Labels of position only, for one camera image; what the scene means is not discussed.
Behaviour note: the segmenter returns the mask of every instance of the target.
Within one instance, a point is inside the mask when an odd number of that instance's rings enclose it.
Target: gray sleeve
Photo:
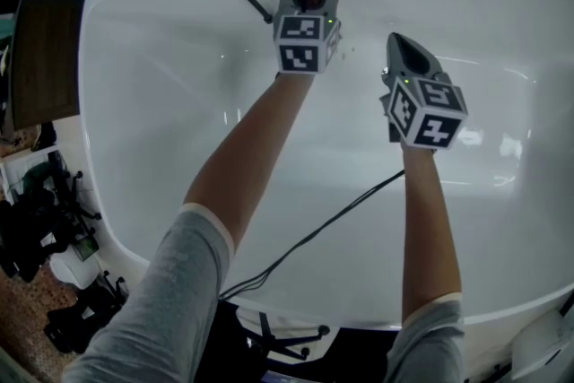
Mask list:
[[[385,382],[463,381],[463,338],[460,301],[431,306],[397,336]]]
[[[65,371],[64,383],[193,381],[230,264],[220,232],[181,213],[124,308]]]

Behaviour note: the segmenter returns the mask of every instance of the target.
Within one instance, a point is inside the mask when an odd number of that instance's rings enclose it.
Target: person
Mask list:
[[[314,76],[279,74],[203,166],[126,305],[65,383],[193,382],[218,294]],[[458,382],[461,282],[433,153],[403,146],[403,321],[387,381]]]

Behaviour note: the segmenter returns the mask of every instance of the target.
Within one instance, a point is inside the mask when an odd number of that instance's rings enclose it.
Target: gray shirt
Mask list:
[[[208,210],[180,213],[126,305],[70,365],[65,383],[193,382],[233,251]],[[387,382],[462,381],[460,301],[415,313],[388,354]]]

